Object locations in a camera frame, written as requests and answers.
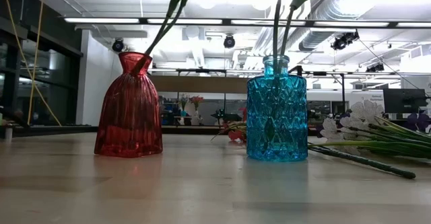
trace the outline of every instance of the duct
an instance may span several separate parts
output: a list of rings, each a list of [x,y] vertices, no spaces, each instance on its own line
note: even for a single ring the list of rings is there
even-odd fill
[[[352,3],[353,1],[358,0],[324,0],[308,18],[310,20],[356,20],[374,6],[373,3],[365,0],[361,0],[360,4]],[[298,48],[301,51],[310,52],[332,35],[333,32],[311,32],[308,28],[299,28],[289,37],[287,49],[299,42]]]
[[[193,44],[191,51],[193,53],[193,58],[195,59],[196,67],[203,68],[205,66],[205,58],[203,56],[202,45],[199,41],[201,30],[198,26],[187,26],[185,28],[185,34]]]
[[[268,18],[274,17],[274,10],[275,7],[271,8],[271,13],[269,14]],[[301,6],[300,9],[298,9],[295,14],[294,18],[296,19],[304,19],[305,16],[310,13],[311,6],[310,2],[307,1],[304,5]],[[284,10],[281,12],[280,18],[286,18],[289,14],[288,6],[284,6]],[[283,41],[283,35],[284,35],[284,28],[280,28],[278,31],[278,45],[281,48],[281,43]],[[267,54],[272,53],[272,35],[273,35],[273,28],[262,28],[261,33],[259,34],[259,37],[257,38],[256,44],[251,50],[251,53],[255,56],[265,56]]]

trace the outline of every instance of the ceiling light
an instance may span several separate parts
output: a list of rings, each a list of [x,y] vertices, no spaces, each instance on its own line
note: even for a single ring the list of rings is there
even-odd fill
[[[223,33],[223,32],[205,32],[205,36],[223,38],[226,36],[226,33]]]
[[[75,17],[65,18],[66,22],[69,23],[83,23],[83,24],[138,24],[139,19],[137,18],[92,18],[92,17]]]
[[[431,28],[431,22],[399,22],[397,27]]]
[[[226,70],[227,73],[263,73],[262,70]]]
[[[176,72],[176,69],[148,69],[149,72]]]
[[[312,32],[355,32],[355,29],[345,28],[310,28]]]
[[[149,24],[162,24],[164,19],[148,19]],[[176,25],[191,25],[191,24],[198,24],[198,25],[212,25],[217,24],[220,25],[222,23],[221,20],[212,20],[212,19],[178,19],[176,21]]]
[[[387,27],[389,22],[315,22],[314,26]]]
[[[262,26],[273,26],[273,20],[232,20],[232,24],[234,25],[262,25]],[[280,20],[279,25],[285,26],[286,20]],[[303,26],[305,22],[301,21],[292,21],[291,26]]]

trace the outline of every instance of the wall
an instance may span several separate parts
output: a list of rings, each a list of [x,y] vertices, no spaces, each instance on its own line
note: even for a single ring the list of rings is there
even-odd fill
[[[102,103],[109,85],[122,72],[118,55],[93,38],[89,30],[82,32],[76,123],[98,126]]]

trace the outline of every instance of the vase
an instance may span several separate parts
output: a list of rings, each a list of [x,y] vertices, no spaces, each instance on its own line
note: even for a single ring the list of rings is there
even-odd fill
[[[289,58],[263,59],[264,76],[247,82],[247,154],[265,161],[307,157],[306,80],[288,74]]]
[[[158,95],[146,75],[152,58],[138,52],[122,52],[119,57],[123,74],[106,92],[94,153],[115,157],[161,153]],[[141,59],[145,60],[142,69],[132,73]]]
[[[197,108],[195,108],[195,113],[193,115],[193,118],[191,119],[191,124],[199,126],[199,111],[197,111]]]

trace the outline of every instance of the purple flower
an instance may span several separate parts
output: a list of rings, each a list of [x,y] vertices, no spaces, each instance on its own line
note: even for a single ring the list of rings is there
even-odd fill
[[[428,122],[430,117],[426,114],[411,113],[407,117],[407,122],[404,124],[404,127],[410,130],[420,130],[425,132],[425,129],[430,125]]]

